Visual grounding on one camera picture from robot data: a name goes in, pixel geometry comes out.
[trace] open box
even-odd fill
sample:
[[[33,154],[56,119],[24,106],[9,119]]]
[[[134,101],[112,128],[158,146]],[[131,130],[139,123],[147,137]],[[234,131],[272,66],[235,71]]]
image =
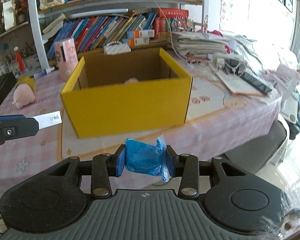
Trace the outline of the open box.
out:
[[[130,78],[139,82],[125,84]],[[91,53],[80,59],[61,98],[79,138],[181,125],[192,77],[164,49]]]

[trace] pink checkered tablecloth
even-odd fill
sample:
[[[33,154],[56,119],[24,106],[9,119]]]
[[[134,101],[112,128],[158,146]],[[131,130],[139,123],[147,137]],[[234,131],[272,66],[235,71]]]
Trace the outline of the pink checkered tablecloth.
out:
[[[192,69],[188,71],[194,75],[194,85],[197,82],[195,89],[206,91],[207,82],[204,75],[200,74],[202,72]],[[64,82],[59,78],[58,71],[38,79],[36,85],[36,103],[18,110],[12,106],[14,92],[12,90],[0,106],[0,115],[23,114],[25,117],[31,117],[63,108],[60,91]],[[155,138],[163,134],[166,143],[178,154],[191,153],[200,160],[209,160],[253,138],[267,134],[279,111],[280,98],[266,105],[246,97],[238,97],[232,102],[227,101],[229,98],[227,93],[220,92],[215,87],[214,90],[209,90],[209,93],[202,95],[198,93],[196,96],[194,91],[192,92],[189,112],[193,116],[188,118],[184,126],[127,135],[79,140],[72,131],[66,112],[63,111],[63,126],[45,128],[35,137],[7,141],[0,146],[0,197],[10,187],[71,155],[88,160],[101,152],[114,153],[127,137],[155,143]],[[211,102],[220,100],[219,97],[223,100],[224,106],[227,101],[228,105],[238,104],[240,107],[224,108],[222,105],[221,109],[217,109],[213,114],[207,114],[204,118],[196,116],[200,109],[205,111],[212,107],[214,110],[215,104]],[[124,171],[121,178],[111,178],[113,190],[146,188],[147,185],[157,181],[158,177],[128,171]],[[89,192],[89,189],[89,178],[83,178],[82,190]]]

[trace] pink plush toy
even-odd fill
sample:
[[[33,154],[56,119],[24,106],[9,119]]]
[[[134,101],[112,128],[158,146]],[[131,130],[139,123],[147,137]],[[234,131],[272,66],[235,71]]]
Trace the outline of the pink plush toy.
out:
[[[16,90],[13,94],[13,106],[18,109],[35,102],[35,83],[31,78],[24,77],[19,79]]]

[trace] pink cylinder container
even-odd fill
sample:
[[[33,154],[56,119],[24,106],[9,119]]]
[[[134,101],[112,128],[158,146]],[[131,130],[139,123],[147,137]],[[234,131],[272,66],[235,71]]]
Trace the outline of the pink cylinder container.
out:
[[[54,49],[60,77],[63,81],[67,81],[78,64],[78,57],[73,38],[56,41],[54,43]]]

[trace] screw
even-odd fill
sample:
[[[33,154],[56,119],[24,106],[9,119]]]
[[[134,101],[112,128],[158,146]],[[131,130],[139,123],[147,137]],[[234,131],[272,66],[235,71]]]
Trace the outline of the screw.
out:
[[[193,195],[197,194],[197,190],[195,190],[192,187],[185,187],[181,190],[181,193],[186,196],[193,196]]]
[[[104,187],[98,187],[93,191],[93,193],[94,193],[94,195],[97,195],[97,196],[106,196],[109,194],[109,190],[107,190]]]

